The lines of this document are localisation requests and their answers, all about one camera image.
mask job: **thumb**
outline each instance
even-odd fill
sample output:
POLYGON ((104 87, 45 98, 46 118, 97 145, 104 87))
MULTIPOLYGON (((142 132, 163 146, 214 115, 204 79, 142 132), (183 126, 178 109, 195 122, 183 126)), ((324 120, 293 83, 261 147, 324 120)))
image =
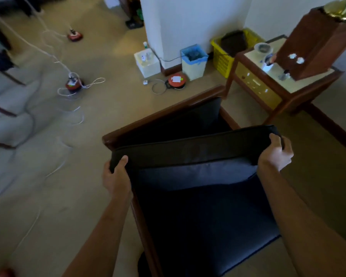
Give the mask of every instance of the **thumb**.
POLYGON ((281 137, 279 137, 278 135, 276 134, 273 134, 271 133, 269 135, 269 138, 270 138, 270 141, 272 142, 272 146, 273 147, 282 147, 282 144, 281 144, 281 137))
POLYGON ((120 161, 119 161, 119 163, 118 163, 118 167, 125 167, 126 166, 126 164, 127 164, 127 162, 128 162, 128 156, 126 156, 126 155, 124 155, 121 159, 120 159, 120 161))

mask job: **yellow basket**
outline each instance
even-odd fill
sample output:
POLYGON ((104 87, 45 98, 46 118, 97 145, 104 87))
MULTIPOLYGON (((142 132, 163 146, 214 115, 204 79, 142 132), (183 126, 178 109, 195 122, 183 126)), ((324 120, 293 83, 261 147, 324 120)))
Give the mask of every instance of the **yellow basket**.
MULTIPOLYGON (((264 40, 258 36, 256 33, 251 31, 248 28, 244 29, 244 34, 246 37, 247 47, 252 48, 256 43, 261 43, 264 40)), ((230 55, 226 55, 227 53, 220 47, 220 41, 222 37, 214 38, 211 41, 211 45, 214 47, 214 58, 213 63, 214 67, 225 77, 228 78, 230 75, 232 65, 234 62, 234 58, 230 55)))

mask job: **drawer handle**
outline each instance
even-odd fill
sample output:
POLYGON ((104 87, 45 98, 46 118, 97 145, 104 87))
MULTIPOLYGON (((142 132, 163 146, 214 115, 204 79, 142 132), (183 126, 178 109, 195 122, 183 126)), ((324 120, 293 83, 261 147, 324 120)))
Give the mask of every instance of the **drawer handle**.
POLYGON ((260 83, 258 83, 256 80, 252 80, 254 83, 256 83, 257 85, 261 85, 260 83))

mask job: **forearm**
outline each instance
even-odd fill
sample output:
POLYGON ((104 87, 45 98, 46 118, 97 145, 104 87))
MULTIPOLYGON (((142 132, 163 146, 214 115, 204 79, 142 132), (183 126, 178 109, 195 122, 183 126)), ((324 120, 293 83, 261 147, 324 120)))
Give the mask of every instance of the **forearm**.
POLYGON ((112 276, 132 194, 115 195, 63 277, 112 276))
POLYGON ((301 276, 346 276, 346 241, 307 207, 271 165, 258 176, 287 250, 301 276))

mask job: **white box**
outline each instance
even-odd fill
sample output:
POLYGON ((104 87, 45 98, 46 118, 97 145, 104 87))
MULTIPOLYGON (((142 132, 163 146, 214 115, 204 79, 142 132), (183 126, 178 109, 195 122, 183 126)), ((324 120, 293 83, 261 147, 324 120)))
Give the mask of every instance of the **white box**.
POLYGON ((144 78, 160 73, 160 62, 150 48, 135 53, 136 64, 144 78))

